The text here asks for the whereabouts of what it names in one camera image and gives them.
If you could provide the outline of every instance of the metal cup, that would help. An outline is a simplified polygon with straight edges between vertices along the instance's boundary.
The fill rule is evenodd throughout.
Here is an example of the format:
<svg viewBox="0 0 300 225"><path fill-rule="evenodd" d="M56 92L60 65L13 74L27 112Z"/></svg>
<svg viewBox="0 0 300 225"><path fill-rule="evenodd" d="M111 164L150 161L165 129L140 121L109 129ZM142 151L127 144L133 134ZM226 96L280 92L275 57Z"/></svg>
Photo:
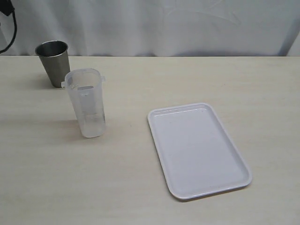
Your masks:
<svg viewBox="0 0 300 225"><path fill-rule="evenodd" d="M60 88L65 75L70 72L68 45L63 41L47 41L36 47L36 54L52 85Z"/></svg>

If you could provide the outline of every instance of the clear plastic pitcher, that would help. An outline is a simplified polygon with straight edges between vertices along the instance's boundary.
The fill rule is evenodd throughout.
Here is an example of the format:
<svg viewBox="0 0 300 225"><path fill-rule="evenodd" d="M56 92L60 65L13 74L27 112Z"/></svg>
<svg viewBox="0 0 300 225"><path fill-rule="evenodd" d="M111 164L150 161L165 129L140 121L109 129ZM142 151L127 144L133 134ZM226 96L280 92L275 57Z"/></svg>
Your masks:
<svg viewBox="0 0 300 225"><path fill-rule="evenodd" d="M102 81L105 78L95 69L77 69L69 72L61 83L69 93L85 137L97 137L105 131Z"/></svg>

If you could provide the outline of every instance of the white tray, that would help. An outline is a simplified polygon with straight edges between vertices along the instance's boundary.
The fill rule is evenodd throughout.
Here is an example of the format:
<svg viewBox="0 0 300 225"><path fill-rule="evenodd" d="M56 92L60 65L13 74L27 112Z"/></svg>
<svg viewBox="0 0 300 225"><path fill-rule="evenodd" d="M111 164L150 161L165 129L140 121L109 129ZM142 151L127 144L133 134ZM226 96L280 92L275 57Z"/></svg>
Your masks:
<svg viewBox="0 0 300 225"><path fill-rule="evenodd" d="M148 114L168 188L186 200L250 184L251 172L214 110L205 103Z"/></svg>

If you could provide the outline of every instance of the table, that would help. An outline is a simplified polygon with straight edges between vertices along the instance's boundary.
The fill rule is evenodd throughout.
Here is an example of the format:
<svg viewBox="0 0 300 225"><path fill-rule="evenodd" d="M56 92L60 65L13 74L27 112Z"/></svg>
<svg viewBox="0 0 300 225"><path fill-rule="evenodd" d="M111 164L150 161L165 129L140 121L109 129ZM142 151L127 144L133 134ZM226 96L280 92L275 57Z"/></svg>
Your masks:
<svg viewBox="0 0 300 225"><path fill-rule="evenodd" d="M0 224L300 224L300 57L70 57L106 77L106 133L80 134L38 57L0 57ZM252 184L190 202L168 193L150 110L212 105Z"/></svg>

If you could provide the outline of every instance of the white backdrop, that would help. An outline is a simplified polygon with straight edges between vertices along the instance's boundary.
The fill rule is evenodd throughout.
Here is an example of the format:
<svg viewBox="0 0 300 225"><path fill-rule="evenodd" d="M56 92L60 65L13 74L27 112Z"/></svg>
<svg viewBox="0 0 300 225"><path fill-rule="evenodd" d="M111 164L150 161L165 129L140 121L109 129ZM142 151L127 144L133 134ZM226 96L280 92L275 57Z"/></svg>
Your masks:
<svg viewBox="0 0 300 225"><path fill-rule="evenodd" d="M44 41L70 55L300 55L300 0L12 0L7 55ZM0 15L0 49L13 34Z"/></svg>

